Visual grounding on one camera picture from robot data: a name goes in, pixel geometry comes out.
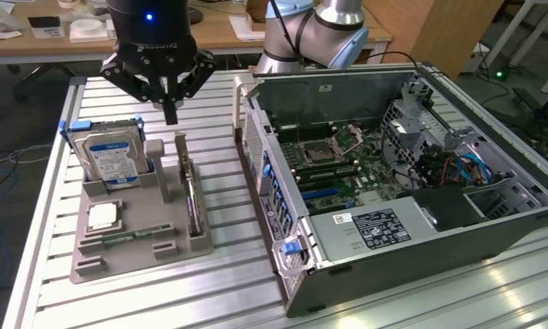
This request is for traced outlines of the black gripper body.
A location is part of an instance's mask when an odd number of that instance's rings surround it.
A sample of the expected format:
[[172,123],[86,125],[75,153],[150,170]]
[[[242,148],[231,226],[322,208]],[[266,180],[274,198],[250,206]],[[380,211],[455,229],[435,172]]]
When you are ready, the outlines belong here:
[[146,77],[180,75],[192,65],[198,47],[187,1],[107,2],[118,34],[116,54]]

